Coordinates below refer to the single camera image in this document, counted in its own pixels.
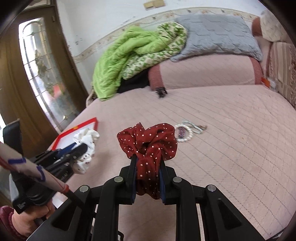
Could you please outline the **person's left hand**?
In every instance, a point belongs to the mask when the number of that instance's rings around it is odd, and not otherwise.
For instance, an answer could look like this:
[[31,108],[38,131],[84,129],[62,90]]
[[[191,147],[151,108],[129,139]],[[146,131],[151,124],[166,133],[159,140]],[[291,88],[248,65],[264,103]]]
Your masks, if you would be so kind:
[[55,212],[55,206],[50,200],[44,206],[31,206],[26,211],[18,214],[14,211],[11,221],[16,231],[25,237],[29,237],[37,228],[35,220],[45,217],[48,219]]

